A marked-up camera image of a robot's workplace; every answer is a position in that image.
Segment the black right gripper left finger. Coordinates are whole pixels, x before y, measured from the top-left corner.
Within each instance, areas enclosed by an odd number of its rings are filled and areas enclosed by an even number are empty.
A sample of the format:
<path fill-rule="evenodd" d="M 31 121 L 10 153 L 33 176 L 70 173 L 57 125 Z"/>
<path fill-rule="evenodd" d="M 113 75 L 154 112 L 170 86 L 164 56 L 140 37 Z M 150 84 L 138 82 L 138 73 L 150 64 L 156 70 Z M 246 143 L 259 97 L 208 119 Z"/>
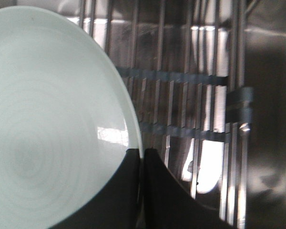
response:
<path fill-rule="evenodd" d="M 128 149 L 106 185 L 53 229 L 134 229 L 139 211 L 140 154 Z"/>

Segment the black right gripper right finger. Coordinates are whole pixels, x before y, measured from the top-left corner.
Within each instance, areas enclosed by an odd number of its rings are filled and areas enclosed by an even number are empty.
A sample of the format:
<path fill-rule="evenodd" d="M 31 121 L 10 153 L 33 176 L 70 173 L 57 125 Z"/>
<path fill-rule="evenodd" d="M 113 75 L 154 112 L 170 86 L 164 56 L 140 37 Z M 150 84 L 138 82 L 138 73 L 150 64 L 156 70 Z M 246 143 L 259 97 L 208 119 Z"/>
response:
<path fill-rule="evenodd" d="M 143 159 L 145 222 L 148 229 L 232 229 L 193 199 L 166 168 L 156 149 Z"/>

